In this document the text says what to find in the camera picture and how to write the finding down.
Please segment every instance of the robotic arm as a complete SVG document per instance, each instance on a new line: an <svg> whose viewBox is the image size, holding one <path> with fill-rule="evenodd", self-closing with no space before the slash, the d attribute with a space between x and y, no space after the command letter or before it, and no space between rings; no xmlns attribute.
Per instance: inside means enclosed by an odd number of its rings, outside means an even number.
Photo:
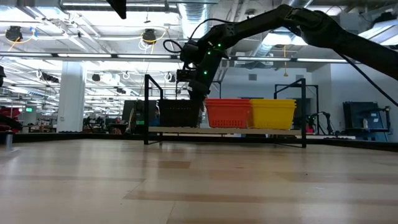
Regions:
<svg viewBox="0 0 398 224"><path fill-rule="evenodd" d="M190 39L185 43L180 53L184 66L177 70L177 76L192 77L191 100L203 101L209 94L222 58L228 58L226 49L243 38L279 27L289 29L309 45L333 49L398 80L398 52L345 31L323 12L281 5L242 22L214 26L197 42Z"/></svg>

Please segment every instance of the red object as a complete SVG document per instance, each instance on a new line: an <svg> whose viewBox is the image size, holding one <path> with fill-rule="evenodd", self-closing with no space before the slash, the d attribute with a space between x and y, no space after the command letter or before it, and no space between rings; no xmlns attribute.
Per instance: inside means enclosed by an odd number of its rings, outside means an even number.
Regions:
<svg viewBox="0 0 398 224"><path fill-rule="evenodd" d="M250 128L252 111L250 100L206 99L209 126L212 128Z"/></svg>

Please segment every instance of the wire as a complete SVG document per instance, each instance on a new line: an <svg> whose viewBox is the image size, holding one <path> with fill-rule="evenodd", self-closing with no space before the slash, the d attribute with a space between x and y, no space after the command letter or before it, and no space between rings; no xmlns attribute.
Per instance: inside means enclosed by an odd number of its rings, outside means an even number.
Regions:
<svg viewBox="0 0 398 224"><path fill-rule="evenodd" d="M377 86L358 66L354 64L348 57L338 53L340 57L346 60L352 67L354 67L374 88L376 88L383 96L385 96L391 103L398 106L398 103L393 100L385 91L383 91L379 86Z"/></svg>
<svg viewBox="0 0 398 224"><path fill-rule="evenodd" d="M143 33L143 32L141 33L141 39L142 39L143 41L145 41L145 42L148 42L148 43L157 42L158 40L160 40L161 38L163 38L164 35L166 34L167 28L164 28L164 27L163 27L163 29L164 29L163 34L162 34L158 39L156 39L156 40L146 40L146 39L144 39L144 33Z"/></svg>
<svg viewBox="0 0 398 224"><path fill-rule="evenodd" d="M222 20L222 19L215 19L215 18L205 19L203 22L199 23L199 25L193 30L193 32L192 32L192 34L191 34L191 37L190 37L189 39L192 40L192 37L193 37L193 35L195 34L195 32L197 31L197 29L198 29L202 24L204 24L205 22L208 22L208 21L218 21L218 22L224 22L224 23L228 23L228 24L233 24L233 23L235 23L235 22L230 22L230 21L225 21L225 20Z"/></svg>
<svg viewBox="0 0 398 224"><path fill-rule="evenodd" d="M26 42L32 40L32 38L34 37L34 35L35 35L35 32L32 31L32 36L31 36L29 39L25 40L25 41L18 42L18 40L20 39L20 37L18 37L18 39L17 39L16 41L11 41L11 40L9 40L9 39L7 39L7 41L8 41L8 42L11 42L11 43L14 43L14 44L24 44L24 43L26 43Z"/></svg>
<svg viewBox="0 0 398 224"><path fill-rule="evenodd" d="M168 49L168 48L166 47L166 43L167 43L167 42L170 42L171 44L175 44L177 47L179 47L180 50L170 50L170 49ZM172 39L163 41L163 47L164 47L164 49L165 49L166 51L168 51L168 52L170 52L170 53L180 53L180 52L182 51L181 45L180 45L177 41L172 40Z"/></svg>
<svg viewBox="0 0 398 224"><path fill-rule="evenodd" d="M18 40L20 39L20 37L18 37L15 42L13 42L13 44L11 45L11 47L8 49L8 51L12 50L12 48L15 46L16 43L18 43Z"/></svg>
<svg viewBox="0 0 398 224"><path fill-rule="evenodd" d="M330 7L330 8L325 12L325 14L328 14L328 12L329 12L331 9L333 9L334 7L338 7L342 12L344 12L344 9L342 9L340 6L334 5L334 6Z"/></svg>

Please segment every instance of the pillar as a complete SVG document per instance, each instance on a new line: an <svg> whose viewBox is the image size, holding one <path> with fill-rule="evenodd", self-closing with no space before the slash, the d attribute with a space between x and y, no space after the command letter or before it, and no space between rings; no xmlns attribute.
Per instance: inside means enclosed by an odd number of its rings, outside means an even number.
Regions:
<svg viewBox="0 0 398 224"><path fill-rule="evenodd" d="M63 62L57 132L82 130L86 74L81 62Z"/></svg>

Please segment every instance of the white wall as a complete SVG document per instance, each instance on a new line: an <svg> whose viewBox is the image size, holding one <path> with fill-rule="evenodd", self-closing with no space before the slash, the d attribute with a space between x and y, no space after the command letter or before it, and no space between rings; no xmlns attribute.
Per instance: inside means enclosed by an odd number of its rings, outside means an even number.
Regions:
<svg viewBox="0 0 398 224"><path fill-rule="evenodd" d="M398 82L387 75L365 65L362 69L387 94L398 101ZM380 108L391 106L392 128L398 130L398 108L380 94L365 78L351 65L325 65L312 74L314 84L320 86L320 109L331 113L331 122L337 130L344 130L343 102L378 102ZM398 133L389 136L390 141L398 141Z"/></svg>
<svg viewBox="0 0 398 224"><path fill-rule="evenodd" d="M304 75L307 84L311 84L311 73L307 73L305 68L290 68L287 70L288 77L284 76L284 69L275 71L270 69L247 70L245 68L228 69L222 83L222 98L239 97L263 97L274 98L275 84L291 84L296 81L296 75ZM257 81L249 81L249 74L257 74ZM218 92L212 88L209 98L218 98ZM289 88L278 94L278 98L300 98L301 90L299 88ZM307 90L307 98L314 98L315 95Z"/></svg>

